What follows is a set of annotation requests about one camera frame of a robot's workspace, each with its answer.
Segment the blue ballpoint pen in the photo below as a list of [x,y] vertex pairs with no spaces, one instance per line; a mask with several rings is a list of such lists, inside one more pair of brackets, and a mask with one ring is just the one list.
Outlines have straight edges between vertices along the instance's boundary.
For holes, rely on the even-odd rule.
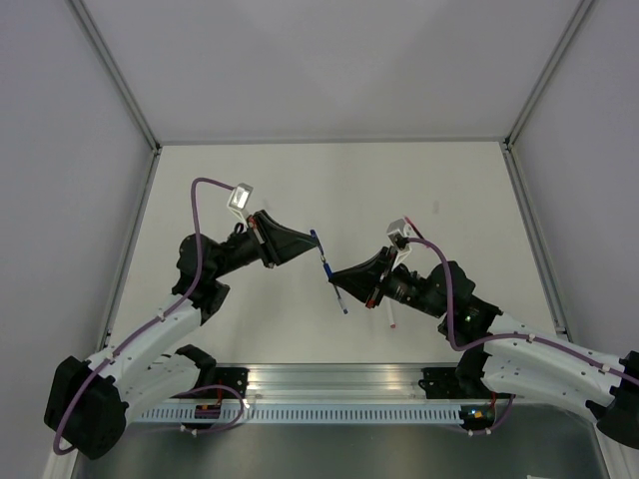
[[328,262],[324,262],[322,267],[323,267],[324,272],[326,274],[328,283],[331,285],[331,287],[332,287],[332,289],[333,289],[333,291],[335,293],[336,300],[337,300],[337,303],[339,305],[339,308],[340,308],[341,312],[344,315],[347,315],[348,314],[348,309],[347,309],[346,304],[345,304],[345,302],[344,302],[344,300],[342,298],[342,295],[341,295],[339,289],[337,288],[337,286],[332,282],[332,270],[331,270]]

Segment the white acrylic marker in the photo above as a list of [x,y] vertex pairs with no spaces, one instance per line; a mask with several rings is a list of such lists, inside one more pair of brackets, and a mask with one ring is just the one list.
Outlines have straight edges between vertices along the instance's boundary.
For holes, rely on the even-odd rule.
[[388,323],[389,323],[390,329],[396,329],[396,322],[395,322],[395,316],[394,316],[394,312],[393,312],[393,306],[391,305],[390,301],[387,301],[385,303],[385,310],[386,310],[387,319],[388,319]]

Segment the blue pen cap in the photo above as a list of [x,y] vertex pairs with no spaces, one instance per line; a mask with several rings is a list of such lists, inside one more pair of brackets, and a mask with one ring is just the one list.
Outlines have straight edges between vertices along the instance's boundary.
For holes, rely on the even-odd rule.
[[325,254],[324,254],[324,249],[323,246],[320,242],[320,237],[317,233],[317,231],[315,229],[310,229],[310,235],[311,237],[314,239],[314,241],[317,244],[317,248],[319,250],[319,257],[320,257],[320,261],[322,262],[322,264],[326,264],[326,258],[325,258]]

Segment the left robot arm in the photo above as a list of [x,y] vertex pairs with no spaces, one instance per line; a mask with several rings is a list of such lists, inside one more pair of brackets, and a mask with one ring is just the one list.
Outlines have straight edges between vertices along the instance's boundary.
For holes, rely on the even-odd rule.
[[105,455],[146,411],[191,392],[205,397],[217,385],[217,363],[187,344],[170,346],[203,326],[222,307],[230,288],[221,277],[259,261],[285,264],[318,247],[311,234],[288,229],[266,212],[249,216],[223,242],[194,232],[179,247],[179,278],[155,315],[116,345],[86,359],[70,356],[56,368],[44,422],[54,431],[57,455]]

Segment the red pink pen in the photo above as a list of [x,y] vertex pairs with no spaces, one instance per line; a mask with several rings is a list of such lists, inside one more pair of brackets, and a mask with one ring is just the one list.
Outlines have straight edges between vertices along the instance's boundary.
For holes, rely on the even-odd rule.
[[404,216],[404,220],[410,226],[411,230],[414,232],[417,238],[421,240],[425,240],[423,234],[420,232],[420,230],[417,228],[415,223],[408,216]]

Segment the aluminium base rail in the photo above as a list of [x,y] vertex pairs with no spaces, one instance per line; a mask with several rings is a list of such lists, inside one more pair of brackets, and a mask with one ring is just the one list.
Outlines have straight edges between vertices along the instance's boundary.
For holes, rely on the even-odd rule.
[[468,398],[451,363],[223,364],[218,380],[252,402],[423,402]]

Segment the left aluminium frame post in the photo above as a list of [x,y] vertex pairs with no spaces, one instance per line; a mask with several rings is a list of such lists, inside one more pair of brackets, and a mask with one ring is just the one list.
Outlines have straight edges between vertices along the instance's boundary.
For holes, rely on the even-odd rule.
[[134,92],[125,79],[86,2],[82,0],[67,0],[66,5],[82,30],[97,60],[103,67],[109,81],[114,86],[134,126],[151,151],[157,154],[162,148],[161,142],[146,119]]

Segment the aluminium frame post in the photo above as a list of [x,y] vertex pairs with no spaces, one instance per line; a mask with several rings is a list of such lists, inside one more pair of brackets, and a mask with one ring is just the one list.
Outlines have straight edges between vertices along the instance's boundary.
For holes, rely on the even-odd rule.
[[109,81],[114,86],[134,126],[151,151],[157,154],[162,148],[161,142],[146,119],[134,92],[125,79],[86,2],[82,0],[67,0],[66,5],[82,30],[97,60],[103,67]]
[[540,74],[536,78],[531,91],[526,97],[522,108],[509,129],[508,134],[503,139],[502,145],[505,150],[510,151],[521,136],[536,106],[562,65],[571,45],[574,43],[597,4],[598,1],[596,0],[580,0],[577,3],[548,59],[545,61]]

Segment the right aluminium frame post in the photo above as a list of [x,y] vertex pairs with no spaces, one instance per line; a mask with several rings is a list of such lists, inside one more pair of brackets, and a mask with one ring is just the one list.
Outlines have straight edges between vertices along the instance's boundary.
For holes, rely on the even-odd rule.
[[562,65],[571,45],[574,43],[597,4],[598,1],[596,0],[580,0],[577,3],[548,59],[545,61],[540,74],[536,78],[531,91],[526,97],[522,108],[509,129],[508,134],[503,139],[502,145],[505,150],[510,151],[521,136],[536,106]]

